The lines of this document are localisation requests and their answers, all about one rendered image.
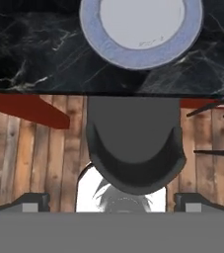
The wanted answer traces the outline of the red stool seat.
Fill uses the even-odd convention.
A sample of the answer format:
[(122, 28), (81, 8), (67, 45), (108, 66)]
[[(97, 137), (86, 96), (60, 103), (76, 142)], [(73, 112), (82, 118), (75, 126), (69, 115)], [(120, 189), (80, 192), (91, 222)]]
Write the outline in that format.
[[(216, 99), (183, 98), (180, 100), (180, 106), (184, 109), (198, 109), (215, 102)], [(219, 105), (218, 108), (224, 109), (224, 104)]]
[(0, 113), (56, 129), (70, 127), (70, 118), (38, 95), (0, 93)]

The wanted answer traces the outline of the white plate with blue rim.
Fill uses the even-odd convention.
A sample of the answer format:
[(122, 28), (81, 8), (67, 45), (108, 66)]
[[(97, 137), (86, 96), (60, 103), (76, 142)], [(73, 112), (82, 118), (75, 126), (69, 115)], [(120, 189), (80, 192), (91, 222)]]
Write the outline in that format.
[(120, 68), (168, 64), (196, 42), (202, 0), (81, 0), (80, 25), (88, 44)]

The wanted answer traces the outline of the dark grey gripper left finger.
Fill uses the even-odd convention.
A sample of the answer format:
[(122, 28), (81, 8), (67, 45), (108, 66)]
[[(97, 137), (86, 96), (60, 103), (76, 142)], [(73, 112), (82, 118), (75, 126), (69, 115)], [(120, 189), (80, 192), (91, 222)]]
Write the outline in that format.
[(0, 206), (0, 211), (43, 212), (50, 211), (49, 193), (24, 193), (12, 203)]

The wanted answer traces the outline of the white round object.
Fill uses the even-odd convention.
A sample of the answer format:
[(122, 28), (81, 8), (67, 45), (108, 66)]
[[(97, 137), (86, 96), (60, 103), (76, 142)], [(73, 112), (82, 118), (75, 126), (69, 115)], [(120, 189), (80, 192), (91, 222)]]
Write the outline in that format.
[(143, 196), (124, 193), (89, 163), (79, 176), (75, 212), (165, 212), (166, 194), (166, 188)]

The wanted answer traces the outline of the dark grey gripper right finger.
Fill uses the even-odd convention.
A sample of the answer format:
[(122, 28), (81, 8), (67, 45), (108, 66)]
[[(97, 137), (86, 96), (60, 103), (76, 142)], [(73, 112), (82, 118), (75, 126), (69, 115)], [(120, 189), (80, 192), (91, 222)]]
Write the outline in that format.
[(174, 211), (179, 212), (220, 212), (224, 206), (212, 203), (199, 193), (174, 194)]

